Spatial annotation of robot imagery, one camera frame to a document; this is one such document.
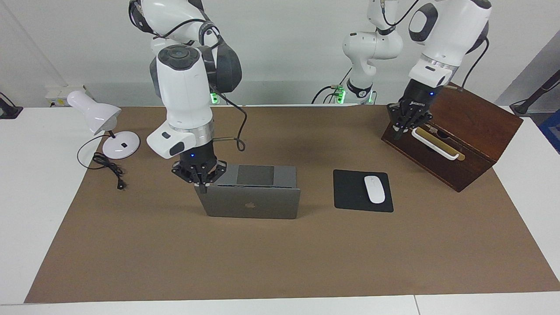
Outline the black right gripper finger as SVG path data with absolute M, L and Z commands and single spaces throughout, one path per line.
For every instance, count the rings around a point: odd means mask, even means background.
M 198 193 L 204 194 L 204 169 L 201 164 L 174 163 L 171 171 L 185 182 L 193 184 Z
M 207 193 L 210 185 L 216 183 L 225 174 L 226 170 L 226 162 L 216 162 L 216 165 L 211 170 L 209 167 L 204 168 L 204 194 Z

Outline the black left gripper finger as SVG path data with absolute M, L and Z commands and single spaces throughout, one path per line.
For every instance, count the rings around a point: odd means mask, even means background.
M 406 131 L 412 131 L 415 128 L 422 126 L 432 120 L 433 115 L 431 112 L 425 113 L 415 113 L 410 119 L 406 122 Z
M 408 127 L 406 126 L 407 120 L 402 114 L 400 104 L 388 104 L 387 110 L 392 122 L 392 129 L 394 130 L 392 137 L 395 140 L 399 140 L 404 133 L 408 132 Z

